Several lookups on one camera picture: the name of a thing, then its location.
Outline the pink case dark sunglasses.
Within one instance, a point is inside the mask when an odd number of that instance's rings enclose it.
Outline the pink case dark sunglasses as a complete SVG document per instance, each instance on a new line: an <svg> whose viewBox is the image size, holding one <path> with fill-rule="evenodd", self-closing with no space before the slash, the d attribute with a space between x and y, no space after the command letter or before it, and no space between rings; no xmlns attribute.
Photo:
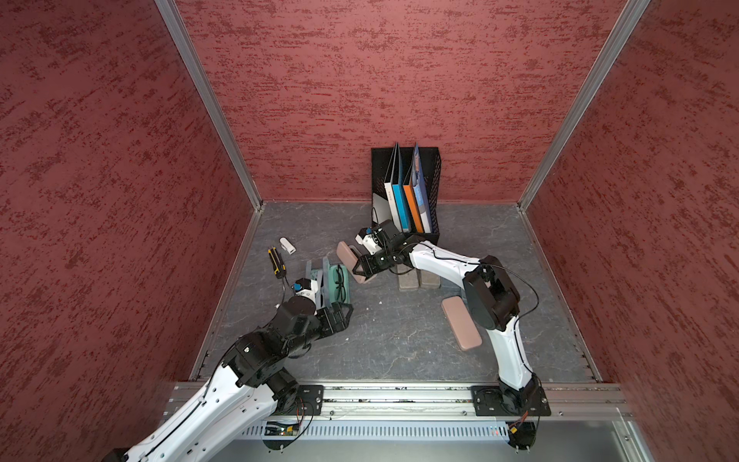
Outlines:
<svg viewBox="0 0 739 462"><path fill-rule="evenodd" d="M359 262L360 252L355 246L351 246L344 241L340 241L336 248L338 258L348 270L350 276L359 284L366 284L373 280L373 276L364 275L364 271Z"/></svg>

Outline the grey case white glasses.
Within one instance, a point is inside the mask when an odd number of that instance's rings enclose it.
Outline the grey case white glasses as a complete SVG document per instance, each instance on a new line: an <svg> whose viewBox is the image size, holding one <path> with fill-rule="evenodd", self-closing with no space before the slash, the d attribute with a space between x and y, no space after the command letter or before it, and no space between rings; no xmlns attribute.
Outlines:
<svg viewBox="0 0 739 462"><path fill-rule="evenodd" d="M319 282L319 307L317 310L325 306L324 303L324 271L321 266L315 266L313 260L306 262L305 278L315 279Z"/></svg>

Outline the green case black glasses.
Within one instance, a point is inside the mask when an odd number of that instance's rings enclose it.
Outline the green case black glasses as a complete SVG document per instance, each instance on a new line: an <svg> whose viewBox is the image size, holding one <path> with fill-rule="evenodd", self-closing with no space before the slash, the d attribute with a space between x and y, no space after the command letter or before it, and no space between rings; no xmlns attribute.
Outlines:
<svg viewBox="0 0 739 462"><path fill-rule="evenodd" d="M331 265L323 258L323 298L326 306L332 303L350 303L349 273L344 264Z"/></svg>

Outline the pink case yellow glasses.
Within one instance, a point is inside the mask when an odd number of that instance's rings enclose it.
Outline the pink case yellow glasses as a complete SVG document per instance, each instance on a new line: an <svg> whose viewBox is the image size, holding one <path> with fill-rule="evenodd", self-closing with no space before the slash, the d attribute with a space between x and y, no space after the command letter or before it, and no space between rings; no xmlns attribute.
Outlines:
<svg viewBox="0 0 739 462"><path fill-rule="evenodd" d="M468 309L460 296L445 298L442 309L450 324L450 328L462 352L482 346L482 338L471 318Z"/></svg>

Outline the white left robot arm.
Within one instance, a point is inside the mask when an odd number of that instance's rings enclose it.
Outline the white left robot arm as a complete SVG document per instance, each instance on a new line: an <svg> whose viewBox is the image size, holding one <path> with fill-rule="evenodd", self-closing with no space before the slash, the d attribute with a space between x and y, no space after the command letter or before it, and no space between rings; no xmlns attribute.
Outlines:
<svg viewBox="0 0 739 462"><path fill-rule="evenodd" d="M313 342L346 330L352 314L348 303L319 308L306 296L293 296L266 325L242 335L206 384L161 427L104 459L209 461L247 427L297 410L298 382L285 362L310 350Z"/></svg>

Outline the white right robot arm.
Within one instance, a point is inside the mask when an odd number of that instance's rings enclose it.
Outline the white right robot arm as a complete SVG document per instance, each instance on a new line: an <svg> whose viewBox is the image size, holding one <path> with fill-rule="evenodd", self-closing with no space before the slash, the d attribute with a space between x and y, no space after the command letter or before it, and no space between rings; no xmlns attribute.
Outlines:
<svg viewBox="0 0 739 462"><path fill-rule="evenodd" d="M390 219L360 230L355 240L366 252L355 254L356 262L350 265L354 275L371 278L404 265L433 273L464 292L471 320L491 340L502 396L524 402L539 388L519 333L521 295L498 258L467 257L440 248L420 235L399 231Z"/></svg>

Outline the white grey book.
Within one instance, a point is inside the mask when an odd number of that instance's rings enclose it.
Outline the white grey book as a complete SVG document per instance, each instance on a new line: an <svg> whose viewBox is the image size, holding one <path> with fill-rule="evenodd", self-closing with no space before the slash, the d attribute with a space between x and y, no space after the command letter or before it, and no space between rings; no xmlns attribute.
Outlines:
<svg viewBox="0 0 739 462"><path fill-rule="evenodd" d="M395 227L402 231L400 212L394 194L396 157L400 146L395 144L388 148L371 150L371 205L373 206L374 224L381 224L390 219Z"/></svg>

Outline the orange book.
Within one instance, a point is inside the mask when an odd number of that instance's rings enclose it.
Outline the orange book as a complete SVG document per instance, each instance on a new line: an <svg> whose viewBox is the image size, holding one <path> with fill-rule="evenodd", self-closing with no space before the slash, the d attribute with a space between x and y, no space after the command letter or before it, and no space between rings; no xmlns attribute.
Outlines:
<svg viewBox="0 0 739 462"><path fill-rule="evenodd" d="M419 207L417 206L417 201L413 189L412 184L412 174L413 169L411 167L408 167L408 171L404 177L403 180L403 191L405 194L405 198L408 204L408 210L411 215L412 223L413 223L413 230L415 233L423 234L423 223L421 222L421 214L419 211Z"/></svg>

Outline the teal book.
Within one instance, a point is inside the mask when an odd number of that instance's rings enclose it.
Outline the teal book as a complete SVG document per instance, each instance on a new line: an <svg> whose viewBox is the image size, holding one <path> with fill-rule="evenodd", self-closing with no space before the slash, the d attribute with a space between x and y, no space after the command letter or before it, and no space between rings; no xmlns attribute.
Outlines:
<svg viewBox="0 0 739 462"><path fill-rule="evenodd" d="M410 212L408 210L408 204L406 201L405 192L403 190L403 157L400 149L400 145L395 146L395 164L392 173L392 187L394 192L394 198L396 202L396 209L398 209L398 219L400 220L400 228L403 232L408 233L411 231L411 219Z"/></svg>

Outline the blue folder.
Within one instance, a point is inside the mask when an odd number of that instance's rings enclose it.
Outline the blue folder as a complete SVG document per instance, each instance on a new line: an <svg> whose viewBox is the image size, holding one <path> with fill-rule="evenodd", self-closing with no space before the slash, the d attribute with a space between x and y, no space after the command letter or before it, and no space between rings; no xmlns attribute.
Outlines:
<svg viewBox="0 0 739 462"><path fill-rule="evenodd" d="M412 162L412 184L417 201L417 206L421 214L421 222L423 223L423 233L429 234L433 231L430 219L430 208L428 204L427 191L425 186L425 177L423 176L423 166L421 165L421 153L418 144L415 145Z"/></svg>

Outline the small white cylinder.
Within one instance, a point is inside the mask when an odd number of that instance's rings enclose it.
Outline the small white cylinder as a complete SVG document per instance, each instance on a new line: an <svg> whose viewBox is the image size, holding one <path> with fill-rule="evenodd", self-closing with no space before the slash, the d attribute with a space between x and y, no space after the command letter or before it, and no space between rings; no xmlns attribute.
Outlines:
<svg viewBox="0 0 739 462"><path fill-rule="evenodd" d="M292 244L292 243L291 243L291 242L289 241L289 239L288 239L288 238L286 238L286 237L281 237L281 238L280 238L280 240L279 240L279 243L281 244L282 248L283 248L283 249L284 249L284 250L285 250L286 252L288 252L288 254L291 254L291 255L293 255L293 254L295 254L295 253L296 253L296 248L295 248L295 247L294 247L294 245L293 245L293 244Z"/></svg>

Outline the black mesh file holder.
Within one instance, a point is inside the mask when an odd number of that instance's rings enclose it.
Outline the black mesh file holder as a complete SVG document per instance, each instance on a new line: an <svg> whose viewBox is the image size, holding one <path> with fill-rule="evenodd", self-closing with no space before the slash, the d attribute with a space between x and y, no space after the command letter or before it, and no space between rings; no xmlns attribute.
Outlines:
<svg viewBox="0 0 739 462"><path fill-rule="evenodd" d="M438 242L436 205L441 170L441 155L436 147L373 148L371 223L389 219L400 231Z"/></svg>

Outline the perforated vent strip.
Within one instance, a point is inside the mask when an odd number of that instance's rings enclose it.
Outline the perforated vent strip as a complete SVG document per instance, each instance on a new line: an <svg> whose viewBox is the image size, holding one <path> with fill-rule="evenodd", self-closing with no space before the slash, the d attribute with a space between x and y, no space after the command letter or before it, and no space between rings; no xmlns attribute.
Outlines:
<svg viewBox="0 0 739 462"><path fill-rule="evenodd" d="M278 425L261 423L243 430L236 437L244 441L287 443L300 435L307 441L410 441L410 442L504 442L509 441L508 425L499 422L431 421L313 421L296 431L277 433Z"/></svg>

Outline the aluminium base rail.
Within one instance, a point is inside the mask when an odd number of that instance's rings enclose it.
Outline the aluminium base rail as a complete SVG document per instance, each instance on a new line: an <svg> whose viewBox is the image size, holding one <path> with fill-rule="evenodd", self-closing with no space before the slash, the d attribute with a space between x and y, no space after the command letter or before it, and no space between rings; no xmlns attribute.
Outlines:
<svg viewBox="0 0 739 462"><path fill-rule="evenodd" d="M513 422L524 417L562 422L632 421L619 384L546 383L527 410L502 403L491 384L464 382L304 381L297 404L313 405L321 419Z"/></svg>

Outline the aluminium left corner post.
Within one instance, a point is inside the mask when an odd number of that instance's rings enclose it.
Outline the aluminium left corner post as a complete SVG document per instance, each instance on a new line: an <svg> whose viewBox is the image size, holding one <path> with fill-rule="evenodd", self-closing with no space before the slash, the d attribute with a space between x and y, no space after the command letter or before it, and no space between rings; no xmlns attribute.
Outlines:
<svg viewBox="0 0 739 462"><path fill-rule="evenodd" d="M196 48L192 43L192 39L187 31L182 15L177 8L176 2L172 0L156 0L155 4L252 207L257 214L263 213L264 202L261 194L259 194L252 175L246 166L236 137L223 113L221 104L217 101L215 91L197 55Z"/></svg>

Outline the aluminium corner post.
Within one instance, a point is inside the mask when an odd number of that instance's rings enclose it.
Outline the aluminium corner post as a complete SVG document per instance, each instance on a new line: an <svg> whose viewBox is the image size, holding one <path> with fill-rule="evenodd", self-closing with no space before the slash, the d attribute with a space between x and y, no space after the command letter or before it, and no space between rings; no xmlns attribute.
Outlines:
<svg viewBox="0 0 739 462"><path fill-rule="evenodd" d="M223 113L221 104L217 101L215 91L197 55L196 48L192 43L192 39L187 31L182 15L177 8L176 2L172 0L156 0L155 4L252 207L257 214L263 213L264 202L261 194L259 194L252 175L246 166L236 137Z"/></svg>
<svg viewBox="0 0 739 462"><path fill-rule="evenodd" d="M650 5L650 0L629 0L625 2L619 17L616 19L604 45L600 49L592 67L584 79L577 96L573 100L565 119L555 133L552 142L540 162L533 177L518 202L518 209L526 214L534 198L544 185L548 174L567 146L577 125L588 110L608 73L616 63L631 34Z"/></svg>

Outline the aluminium right corner post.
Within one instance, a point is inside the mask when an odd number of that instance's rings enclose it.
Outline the aluminium right corner post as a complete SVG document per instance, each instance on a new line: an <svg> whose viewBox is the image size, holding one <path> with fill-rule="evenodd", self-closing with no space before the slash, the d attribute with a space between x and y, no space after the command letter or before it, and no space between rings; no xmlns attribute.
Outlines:
<svg viewBox="0 0 739 462"><path fill-rule="evenodd" d="M616 63L631 34L650 5L650 0L629 0L625 2L619 17L616 19L604 45L600 49L592 67L584 79L577 96L573 100L565 119L555 133L552 142L540 162L533 177L518 202L518 209L526 214L534 198L544 185L548 174L567 146L577 125L588 110L608 73Z"/></svg>

